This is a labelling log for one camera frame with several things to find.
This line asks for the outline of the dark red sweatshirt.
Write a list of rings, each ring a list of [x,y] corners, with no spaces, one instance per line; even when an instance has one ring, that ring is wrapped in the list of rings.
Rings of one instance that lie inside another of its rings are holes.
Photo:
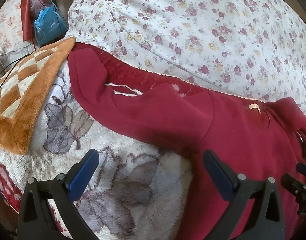
[[[177,239],[205,238],[226,208],[203,165],[206,150],[254,180],[280,180],[306,164],[306,116],[292,98],[261,102],[216,92],[83,43],[68,64],[73,95],[97,122],[190,161],[193,178]]]

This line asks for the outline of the plush floral red-bordered blanket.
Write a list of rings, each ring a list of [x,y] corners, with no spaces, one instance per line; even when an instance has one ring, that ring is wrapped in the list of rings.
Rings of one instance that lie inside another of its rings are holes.
[[[28,152],[0,147],[0,192],[16,208],[29,178],[44,181],[66,173],[90,149],[99,153],[99,165],[75,206],[97,238],[174,239],[192,178],[189,162],[95,121],[74,99],[66,63]]]

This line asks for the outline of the orange checkered plush blanket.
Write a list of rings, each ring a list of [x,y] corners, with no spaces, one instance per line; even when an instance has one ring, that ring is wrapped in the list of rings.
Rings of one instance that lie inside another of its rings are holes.
[[[74,37],[44,46],[21,59],[0,80],[0,147],[26,154],[35,124]]]

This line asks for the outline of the white floral duvet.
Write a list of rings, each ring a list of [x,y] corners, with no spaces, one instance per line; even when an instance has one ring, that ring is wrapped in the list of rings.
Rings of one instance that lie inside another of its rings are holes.
[[[306,114],[306,24],[283,0],[75,0],[68,22],[132,66]]]

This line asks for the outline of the floral pillow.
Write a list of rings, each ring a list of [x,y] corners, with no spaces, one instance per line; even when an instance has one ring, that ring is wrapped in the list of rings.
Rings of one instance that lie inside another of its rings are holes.
[[[23,41],[21,0],[6,0],[0,9],[0,55]]]

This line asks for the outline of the blue plastic bag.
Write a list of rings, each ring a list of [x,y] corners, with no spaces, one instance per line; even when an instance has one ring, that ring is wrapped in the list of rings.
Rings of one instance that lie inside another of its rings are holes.
[[[33,23],[35,39],[41,47],[60,36],[68,30],[68,24],[56,4],[51,0],[51,5],[42,9]]]

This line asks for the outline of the red cloth strip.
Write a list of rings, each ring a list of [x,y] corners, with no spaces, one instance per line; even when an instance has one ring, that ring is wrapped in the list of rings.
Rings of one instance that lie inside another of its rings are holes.
[[[21,20],[22,20],[22,33],[23,41],[29,41],[33,38],[32,22],[30,16],[30,0],[21,0]]]

